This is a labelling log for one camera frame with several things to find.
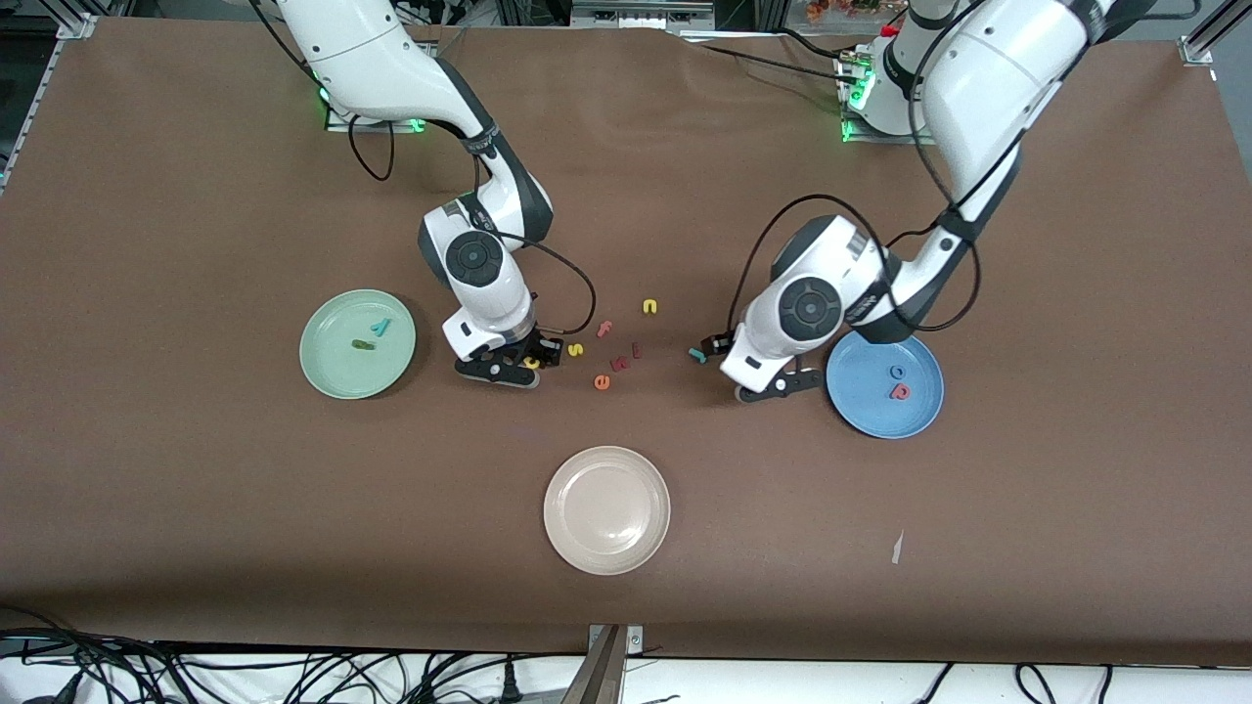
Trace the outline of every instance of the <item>robotic arm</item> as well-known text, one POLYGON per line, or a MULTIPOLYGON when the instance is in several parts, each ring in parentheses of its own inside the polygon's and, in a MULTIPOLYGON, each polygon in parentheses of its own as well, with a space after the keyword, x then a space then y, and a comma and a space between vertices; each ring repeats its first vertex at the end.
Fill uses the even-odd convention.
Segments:
POLYGON ((279 8, 332 109, 376 120, 424 119, 456 135, 487 167, 491 178, 481 189, 426 214, 418 248, 461 302, 443 323, 457 371, 537 385, 538 375, 521 361, 555 366, 563 343, 537 332, 532 296, 512 252, 547 236, 547 193, 461 74, 427 56, 387 0, 280 0, 279 8), (497 353, 488 360, 491 351, 497 353))
POLYGON ((968 14, 935 51, 939 59, 921 84, 921 105, 952 170, 957 204, 909 262, 880 252, 841 217, 800 228, 774 261, 771 283, 747 307, 732 344, 725 337, 705 342, 707 353, 729 352, 721 371, 740 385, 740 400, 820 385, 811 370, 782 370, 829 341, 843 322, 876 343, 913 334, 1012 184, 1018 135, 1103 34, 1111 4, 985 0, 968 14))

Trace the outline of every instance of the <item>brown tabletop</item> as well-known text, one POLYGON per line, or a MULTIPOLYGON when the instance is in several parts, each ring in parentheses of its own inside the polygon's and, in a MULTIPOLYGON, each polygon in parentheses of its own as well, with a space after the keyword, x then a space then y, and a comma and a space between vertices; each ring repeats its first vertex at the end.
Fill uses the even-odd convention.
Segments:
MULTIPOLYGON (((925 337, 942 415, 889 442, 820 391, 740 405, 686 349, 788 200, 929 222, 913 149, 841 143, 823 79, 659 31, 472 30, 447 56, 612 333, 573 336, 587 353, 535 391, 458 377, 456 301, 416 247, 472 183, 454 139, 398 135, 374 183, 259 25, 105 19, 0 198, 3 600, 162 639, 578 650, 634 621, 672 655, 1252 663, 1252 190, 1207 70, 1169 44, 1090 53, 1024 142, 978 306, 925 337), (382 397, 334 401, 297 342, 362 287, 408 303, 418 353, 382 397), (566 565, 541 519, 556 467, 606 443, 674 502, 617 577, 566 565)), ((386 137, 359 142, 384 162, 386 137)), ((570 272, 518 262, 541 322, 581 318, 570 272)))

